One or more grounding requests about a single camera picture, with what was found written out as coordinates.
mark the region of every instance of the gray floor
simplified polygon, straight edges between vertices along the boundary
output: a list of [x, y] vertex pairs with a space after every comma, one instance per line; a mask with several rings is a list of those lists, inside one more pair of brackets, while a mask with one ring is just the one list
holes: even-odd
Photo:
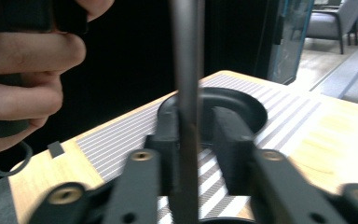
[[358, 46], [346, 46], [340, 55], [335, 41], [307, 39], [290, 86], [358, 104]]

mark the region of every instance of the black plate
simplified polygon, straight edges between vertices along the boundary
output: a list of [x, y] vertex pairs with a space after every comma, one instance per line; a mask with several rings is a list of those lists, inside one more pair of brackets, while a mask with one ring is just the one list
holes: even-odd
[[[249, 126], [253, 133], [259, 132], [267, 122], [266, 108], [254, 97], [241, 91], [226, 88], [202, 88], [200, 97], [202, 109], [200, 113], [201, 143], [211, 142], [213, 134], [213, 111], [216, 106], [235, 111]], [[165, 100], [158, 109], [158, 115], [170, 112], [175, 107], [177, 96]]]

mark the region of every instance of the black handheld device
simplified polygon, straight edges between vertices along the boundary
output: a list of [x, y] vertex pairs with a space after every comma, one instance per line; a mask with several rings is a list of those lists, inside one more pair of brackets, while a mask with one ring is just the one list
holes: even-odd
[[[49, 33], [53, 27], [84, 34], [88, 30], [87, 12], [75, 0], [0, 0], [0, 32]], [[0, 83], [21, 86], [21, 75], [0, 75]], [[27, 127], [26, 119], [0, 120], [0, 138]]]

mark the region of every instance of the table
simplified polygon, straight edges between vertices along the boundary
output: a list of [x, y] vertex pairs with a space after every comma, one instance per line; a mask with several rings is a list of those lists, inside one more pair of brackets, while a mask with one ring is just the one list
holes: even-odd
[[[343, 183], [358, 183], [357, 104], [230, 71], [208, 76], [201, 83], [245, 91], [258, 99], [268, 111], [268, 124], [257, 134], [255, 143], [287, 155], [311, 184], [337, 193]], [[59, 156], [52, 158], [49, 150], [33, 156], [23, 171], [9, 179], [19, 222], [25, 223], [38, 200], [62, 182], [82, 182], [93, 189], [117, 176], [125, 154], [141, 146], [144, 136], [153, 132], [155, 112], [172, 94], [63, 142], [64, 153]], [[200, 160], [200, 169], [210, 166], [200, 171], [200, 181], [211, 182], [217, 175], [214, 182], [221, 184], [218, 171], [210, 172], [213, 156], [206, 151]], [[246, 198], [223, 198], [224, 188], [220, 187], [213, 193], [211, 188], [201, 191], [209, 205], [200, 210], [203, 217], [225, 216], [229, 211], [235, 211], [234, 216], [252, 217]], [[224, 206], [211, 206], [216, 198], [217, 204], [223, 202]], [[161, 200], [160, 212], [167, 213], [166, 207]]]

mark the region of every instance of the black ring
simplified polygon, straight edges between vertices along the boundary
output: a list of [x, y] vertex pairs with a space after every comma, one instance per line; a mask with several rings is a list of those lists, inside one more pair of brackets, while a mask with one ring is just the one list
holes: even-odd
[[33, 151], [32, 148], [26, 144], [24, 141], [19, 142], [19, 145], [24, 148], [25, 150], [25, 159], [24, 161], [21, 163], [21, 165], [15, 169], [14, 171], [2, 171], [0, 170], [0, 176], [2, 177], [7, 177], [7, 176], [11, 176], [11, 175], [15, 175], [18, 172], [20, 172], [22, 169], [24, 169], [24, 167], [28, 164], [28, 162], [31, 160], [31, 157], [33, 156]]

